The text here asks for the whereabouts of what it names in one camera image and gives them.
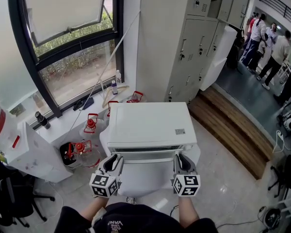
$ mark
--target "white microwave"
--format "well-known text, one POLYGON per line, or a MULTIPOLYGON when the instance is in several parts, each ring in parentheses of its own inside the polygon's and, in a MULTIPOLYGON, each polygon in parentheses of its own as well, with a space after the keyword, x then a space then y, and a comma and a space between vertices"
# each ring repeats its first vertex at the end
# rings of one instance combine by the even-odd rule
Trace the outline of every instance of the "white microwave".
POLYGON ((171 162, 197 145, 184 102, 115 103, 107 132, 103 145, 127 164, 171 162))

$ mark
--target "office chair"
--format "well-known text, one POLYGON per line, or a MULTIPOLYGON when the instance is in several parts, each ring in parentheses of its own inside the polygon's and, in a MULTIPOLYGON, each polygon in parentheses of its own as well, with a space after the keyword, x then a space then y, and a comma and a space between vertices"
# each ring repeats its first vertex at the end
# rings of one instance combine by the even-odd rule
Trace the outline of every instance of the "office chair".
POLYGON ((268 187, 268 190, 270 191, 276 184, 278 185, 278 193, 274 196, 274 198, 277 198, 279 196, 281 188, 285 185, 287 187, 284 200, 286 199, 288 195, 288 190, 291 189, 291 155, 289 155, 285 162, 285 167, 279 166, 278 169, 276 169, 274 166, 271 166, 271 170, 274 170, 277 181, 268 187))
POLYGON ((30 216, 33 213, 33 208, 44 222, 47 220, 46 217, 41 215, 34 201, 35 198, 55 201, 54 197, 34 194, 34 180, 35 177, 31 175, 22 176, 17 169, 10 169, 0 161, 0 200, 5 201, 5 207, 10 216, 15 217, 24 227, 29 227, 29 224, 24 224, 19 218, 30 216))

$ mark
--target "wooden step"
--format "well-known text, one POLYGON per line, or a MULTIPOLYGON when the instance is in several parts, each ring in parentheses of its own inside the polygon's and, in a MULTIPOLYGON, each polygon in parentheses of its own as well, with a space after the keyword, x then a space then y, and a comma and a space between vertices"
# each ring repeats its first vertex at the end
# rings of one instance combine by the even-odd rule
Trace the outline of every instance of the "wooden step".
POLYGON ((266 162, 271 160, 273 154, 272 144, 238 108, 212 87, 200 92, 198 96, 205 102, 211 103, 226 115, 239 128, 240 132, 243 132, 247 140, 251 141, 251 144, 256 145, 261 157, 266 162))
POLYGON ((260 179, 266 167, 266 161, 257 153, 256 147, 235 128, 234 123, 212 108, 200 97, 193 99, 188 106, 191 115, 214 135, 255 177, 260 179))

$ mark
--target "black bottle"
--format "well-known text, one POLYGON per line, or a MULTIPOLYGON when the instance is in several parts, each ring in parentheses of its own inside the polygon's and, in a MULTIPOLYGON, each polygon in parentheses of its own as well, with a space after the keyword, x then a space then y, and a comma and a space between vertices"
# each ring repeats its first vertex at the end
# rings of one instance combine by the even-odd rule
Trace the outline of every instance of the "black bottle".
POLYGON ((35 117, 37 118, 38 122, 47 130, 50 128, 50 123, 49 121, 43 116, 41 115, 41 113, 39 111, 37 111, 35 113, 35 117))

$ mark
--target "gray floor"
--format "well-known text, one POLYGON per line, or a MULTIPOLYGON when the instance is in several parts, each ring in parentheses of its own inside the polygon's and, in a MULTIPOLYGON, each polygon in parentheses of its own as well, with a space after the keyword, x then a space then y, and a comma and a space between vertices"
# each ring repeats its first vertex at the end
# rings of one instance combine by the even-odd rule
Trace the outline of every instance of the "gray floor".
MULTIPOLYGON (((192 118, 197 143, 200 147, 200 158, 196 170, 201 177, 201 188, 192 197, 195 209, 201 218, 211 218, 216 226, 227 223, 242 223, 255 221, 239 226, 226 225, 219 229, 219 233, 259 233, 265 226, 257 220, 257 214, 261 206, 268 208, 276 205, 279 199, 274 199, 277 186, 268 191, 267 187, 273 184, 276 176, 270 166, 275 165, 276 160, 269 162, 260 180, 255 180, 244 166, 203 126, 192 118)), ((34 212, 25 218, 30 228, 24 228, 20 224, 3 227, 5 233, 51 233, 54 232, 58 222, 61 207, 70 206, 77 211, 84 209, 92 200, 89 181, 92 169, 79 167, 73 176, 60 183, 48 184, 44 180, 37 179, 35 191, 49 194, 56 198, 55 202, 37 199, 37 206, 41 213, 48 218, 43 222, 34 212)), ((108 204, 123 202, 125 197, 113 196, 108 204)), ((178 204, 178 197, 172 189, 163 189, 147 196, 137 198, 138 204, 146 204, 167 215, 178 204)), ((179 211, 175 209, 172 217, 179 220, 179 211)), ((281 225, 274 233, 282 233, 290 219, 283 218, 281 225)))
MULTIPOLYGON (((279 127, 276 117, 282 112, 282 108, 274 100, 273 94, 279 95, 282 87, 279 79, 275 76, 275 85, 270 84, 270 90, 262 87, 265 80, 257 81, 256 76, 250 73, 247 68, 239 63, 237 70, 224 67, 219 75, 216 84, 236 99, 247 111, 249 111, 266 131, 276 141, 276 131, 280 130, 285 138, 285 144, 291 149, 291 136, 287 137, 287 131, 284 127, 279 127)), ((291 106, 285 108, 284 112, 291 109, 291 106)))

